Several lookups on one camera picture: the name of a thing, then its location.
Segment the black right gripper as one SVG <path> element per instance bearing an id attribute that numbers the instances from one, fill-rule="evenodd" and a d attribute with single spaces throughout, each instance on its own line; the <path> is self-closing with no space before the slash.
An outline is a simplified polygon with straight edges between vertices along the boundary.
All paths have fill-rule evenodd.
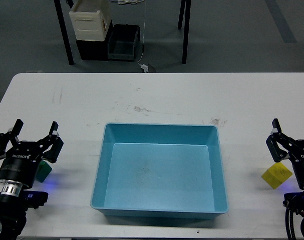
<path id="1" fill-rule="evenodd" d="M 279 121 L 272 121 L 272 132 L 266 139 L 266 145 L 275 163 L 289 159 L 298 186 L 304 190 L 304 139 L 294 140 L 282 133 Z"/>

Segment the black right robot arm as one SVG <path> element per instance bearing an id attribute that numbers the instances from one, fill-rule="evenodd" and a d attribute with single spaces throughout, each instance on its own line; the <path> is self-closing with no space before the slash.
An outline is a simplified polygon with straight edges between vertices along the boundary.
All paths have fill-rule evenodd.
<path id="1" fill-rule="evenodd" d="M 290 160 L 301 192 L 284 194 L 285 229 L 289 240 L 296 239 L 293 215 L 302 217 L 300 231 L 304 238 L 304 139 L 293 139 L 282 133 L 278 119 L 272 121 L 273 130 L 266 139 L 266 145 L 275 163 Z"/>

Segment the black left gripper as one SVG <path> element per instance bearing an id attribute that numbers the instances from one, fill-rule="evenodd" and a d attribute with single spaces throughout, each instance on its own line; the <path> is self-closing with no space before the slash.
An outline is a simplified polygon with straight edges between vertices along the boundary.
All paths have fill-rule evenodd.
<path id="1" fill-rule="evenodd" d="M 7 133 L 0 133 L 0 183 L 5 181 L 22 184 L 24 189 L 32 188 L 41 159 L 55 163 L 64 145 L 58 134 L 58 123 L 52 122 L 49 134 L 35 142 L 23 141 L 19 143 L 18 135 L 23 127 L 23 121 L 17 119 L 12 129 Z"/>

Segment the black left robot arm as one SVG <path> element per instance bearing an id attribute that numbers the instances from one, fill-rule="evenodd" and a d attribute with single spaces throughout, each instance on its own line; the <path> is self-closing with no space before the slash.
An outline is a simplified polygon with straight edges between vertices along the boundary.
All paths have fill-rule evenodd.
<path id="1" fill-rule="evenodd" d="M 38 141 L 18 139 L 23 124 L 18 119 L 7 133 L 0 133 L 0 240 L 17 239 L 27 222 L 27 210 L 47 202 L 47 192 L 31 188 L 35 181 L 47 178 L 64 144 L 55 121 L 49 134 Z"/>

